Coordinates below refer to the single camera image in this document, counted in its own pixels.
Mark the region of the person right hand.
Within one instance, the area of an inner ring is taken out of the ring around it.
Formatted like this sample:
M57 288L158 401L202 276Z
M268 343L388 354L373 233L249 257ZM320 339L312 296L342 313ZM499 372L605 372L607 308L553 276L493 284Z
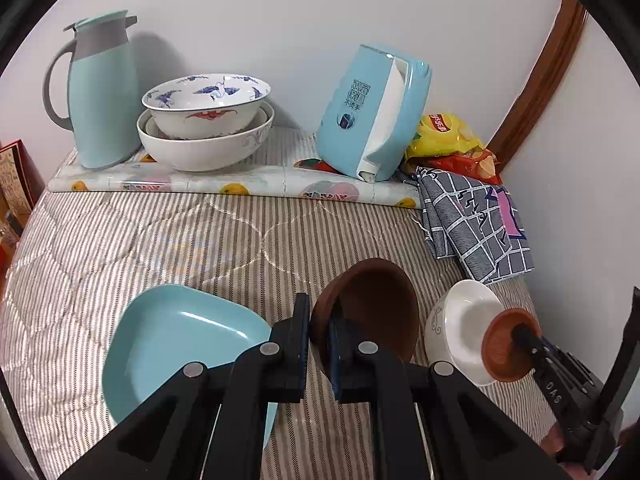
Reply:
M634 440L634 437L639 433L639 422L635 422L633 425L625 428L620 433L618 439L618 445L611 457L600 468L590 472L585 470L582 465L560 463L560 467L570 476L572 479L588 480L588 479L600 479L610 468L616 460L618 454L623 447ZM562 451L564 448L564 438L559 424L556 422L549 430L548 434L541 440L540 447L551 458L555 458L555 455Z

